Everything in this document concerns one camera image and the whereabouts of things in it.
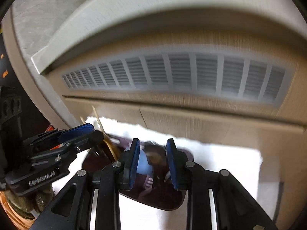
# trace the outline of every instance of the orange fabric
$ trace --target orange fabric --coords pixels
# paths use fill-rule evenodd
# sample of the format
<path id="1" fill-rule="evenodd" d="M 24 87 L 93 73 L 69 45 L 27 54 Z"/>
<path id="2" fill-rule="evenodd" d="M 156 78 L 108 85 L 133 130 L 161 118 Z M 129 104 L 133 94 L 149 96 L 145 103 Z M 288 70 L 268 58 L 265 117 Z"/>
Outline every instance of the orange fabric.
<path id="1" fill-rule="evenodd" d="M 34 220 L 26 220 L 18 215 L 7 202 L 4 192 L 0 192 L 0 202 L 8 217 L 19 230 L 28 230 L 32 226 Z"/>

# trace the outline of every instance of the ventilation grille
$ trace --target ventilation grille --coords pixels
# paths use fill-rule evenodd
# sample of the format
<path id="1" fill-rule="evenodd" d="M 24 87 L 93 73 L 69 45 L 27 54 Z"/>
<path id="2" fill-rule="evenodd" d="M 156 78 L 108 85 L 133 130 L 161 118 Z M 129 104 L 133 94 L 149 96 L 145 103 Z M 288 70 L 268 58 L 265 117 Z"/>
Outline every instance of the ventilation grille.
<path id="1" fill-rule="evenodd" d="M 175 52 L 114 60 L 75 70 L 62 78 L 74 90 L 188 92 L 279 105 L 292 72 L 240 57 Z"/>

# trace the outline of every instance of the gray marble surface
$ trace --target gray marble surface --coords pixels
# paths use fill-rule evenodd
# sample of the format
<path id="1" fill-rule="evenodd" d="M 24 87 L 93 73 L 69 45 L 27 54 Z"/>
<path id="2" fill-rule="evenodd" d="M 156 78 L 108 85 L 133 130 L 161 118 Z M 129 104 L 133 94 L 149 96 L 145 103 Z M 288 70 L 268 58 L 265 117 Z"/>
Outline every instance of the gray marble surface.
<path id="1" fill-rule="evenodd" d="M 12 5 L 16 37 L 27 67 L 45 99 L 71 127 L 79 125 L 78 119 L 68 111 L 49 81 L 37 73 L 30 57 L 47 45 L 60 25 L 84 1 L 15 0 Z"/>

